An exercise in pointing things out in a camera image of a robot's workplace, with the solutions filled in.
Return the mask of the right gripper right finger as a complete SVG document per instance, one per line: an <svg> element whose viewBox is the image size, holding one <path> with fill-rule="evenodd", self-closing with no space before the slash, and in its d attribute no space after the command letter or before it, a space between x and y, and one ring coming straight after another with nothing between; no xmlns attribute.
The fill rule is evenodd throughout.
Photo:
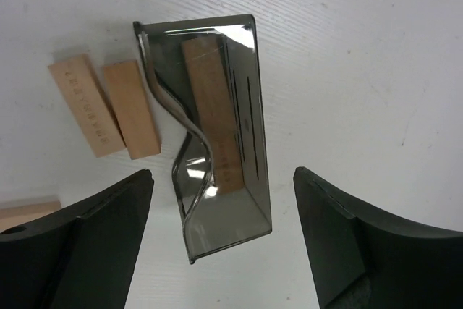
<svg viewBox="0 0 463 309"><path fill-rule="evenodd" d="M321 308L460 308L462 233L404 219L305 167L294 191Z"/></svg>

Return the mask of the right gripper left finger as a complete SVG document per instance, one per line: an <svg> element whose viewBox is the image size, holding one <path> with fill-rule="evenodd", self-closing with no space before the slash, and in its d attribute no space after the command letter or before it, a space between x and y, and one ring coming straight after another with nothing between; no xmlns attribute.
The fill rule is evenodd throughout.
<svg viewBox="0 0 463 309"><path fill-rule="evenodd" d="M140 170L1 233L2 308L124 308L154 181Z"/></svg>

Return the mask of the smoky transparent plastic box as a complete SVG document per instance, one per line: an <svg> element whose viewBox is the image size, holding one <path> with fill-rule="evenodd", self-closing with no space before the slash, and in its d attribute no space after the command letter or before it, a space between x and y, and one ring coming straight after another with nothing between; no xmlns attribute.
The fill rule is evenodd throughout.
<svg viewBox="0 0 463 309"><path fill-rule="evenodd" d="M171 180L190 263L273 229L255 18L144 24L151 95L185 129Z"/></svg>

